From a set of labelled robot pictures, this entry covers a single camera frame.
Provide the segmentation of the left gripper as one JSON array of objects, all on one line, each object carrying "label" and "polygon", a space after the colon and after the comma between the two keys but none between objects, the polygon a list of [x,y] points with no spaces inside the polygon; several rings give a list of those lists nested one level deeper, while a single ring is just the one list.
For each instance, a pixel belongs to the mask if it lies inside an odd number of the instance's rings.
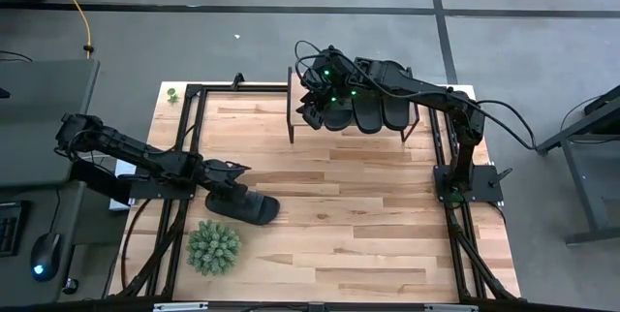
[{"label": "left gripper", "polygon": [[247,186],[235,180],[251,168],[232,161],[211,159],[194,165],[193,182],[210,192],[219,192],[220,198],[229,203],[244,203]]}]

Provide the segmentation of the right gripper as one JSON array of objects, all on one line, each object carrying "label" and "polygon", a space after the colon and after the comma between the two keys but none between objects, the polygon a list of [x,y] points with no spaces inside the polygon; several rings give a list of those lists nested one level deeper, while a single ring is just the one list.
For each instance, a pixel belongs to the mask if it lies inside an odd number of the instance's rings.
[{"label": "right gripper", "polygon": [[303,96],[303,106],[295,111],[305,119],[311,128],[320,130],[324,122],[321,113],[337,102],[338,98],[332,92],[308,91]]}]

